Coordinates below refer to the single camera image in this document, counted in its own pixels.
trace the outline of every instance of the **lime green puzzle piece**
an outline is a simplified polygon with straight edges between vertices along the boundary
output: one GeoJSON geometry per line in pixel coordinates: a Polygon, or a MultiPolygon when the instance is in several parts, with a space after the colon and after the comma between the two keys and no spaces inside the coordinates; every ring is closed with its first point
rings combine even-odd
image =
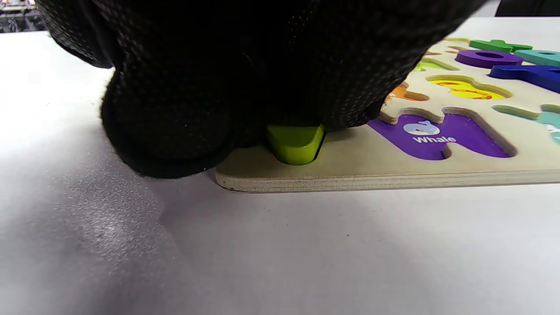
{"type": "Polygon", "coordinates": [[[323,134],[323,126],[267,126],[267,139],[276,159],[288,165],[313,162],[321,146],[323,134]]]}
{"type": "Polygon", "coordinates": [[[471,40],[469,46],[472,48],[491,50],[493,52],[503,52],[503,53],[513,53],[517,50],[533,49],[533,46],[510,44],[500,39],[492,39],[491,41],[471,40]]]}

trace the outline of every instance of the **yellow puzzle slot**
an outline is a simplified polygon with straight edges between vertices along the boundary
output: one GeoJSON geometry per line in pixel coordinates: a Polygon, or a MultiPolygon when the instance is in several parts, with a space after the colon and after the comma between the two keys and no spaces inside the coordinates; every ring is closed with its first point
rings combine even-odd
{"type": "Polygon", "coordinates": [[[507,99],[507,95],[498,93],[497,91],[489,91],[488,89],[474,86],[473,84],[460,80],[429,80],[431,83],[444,86],[450,89],[449,93],[464,99],[473,100],[502,100],[507,99]]]}

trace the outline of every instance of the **green puzzle piece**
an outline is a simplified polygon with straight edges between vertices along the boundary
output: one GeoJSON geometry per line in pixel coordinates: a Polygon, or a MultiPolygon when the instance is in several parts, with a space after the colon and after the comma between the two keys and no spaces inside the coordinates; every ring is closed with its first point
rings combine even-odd
{"type": "Polygon", "coordinates": [[[510,44],[510,43],[506,43],[501,39],[492,39],[491,41],[471,40],[469,46],[472,48],[491,50],[493,52],[503,52],[503,53],[513,53],[517,50],[533,49],[533,46],[510,44]]]}
{"type": "Polygon", "coordinates": [[[267,139],[276,158],[288,165],[304,165],[313,162],[324,128],[267,126],[267,139]]]}
{"type": "Polygon", "coordinates": [[[525,118],[545,125],[548,132],[550,132],[552,140],[556,142],[556,144],[560,145],[560,107],[554,105],[542,105],[541,108],[543,112],[536,116],[531,112],[505,105],[496,105],[492,108],[503,114],[525,118]]]}

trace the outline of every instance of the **gloved hand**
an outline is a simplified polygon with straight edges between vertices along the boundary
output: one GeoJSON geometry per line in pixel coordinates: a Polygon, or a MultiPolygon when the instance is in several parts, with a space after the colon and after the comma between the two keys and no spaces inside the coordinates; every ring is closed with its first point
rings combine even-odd
{"type": "Polygon", "coordinates": [[[105,133],[141,175],[177,178],[266,124],[360,126],[485,0],[37,0],[53,39],[115,67],[105,133]]]}

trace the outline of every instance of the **blue puzzle piece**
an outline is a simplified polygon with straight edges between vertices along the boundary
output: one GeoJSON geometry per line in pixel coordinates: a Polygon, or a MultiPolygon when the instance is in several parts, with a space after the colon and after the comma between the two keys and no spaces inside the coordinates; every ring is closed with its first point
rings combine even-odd
{"type": "Polygon", "coordinates": [[[488,76],[505,80],[521,80],[560,93],[560,67],[494,66],[488,76]]]}
{"type": "Polygon", "coordinates": [[[560,53],[548,50],[517,50],[515,55],[540,66],[560,67],[560,53]]]}

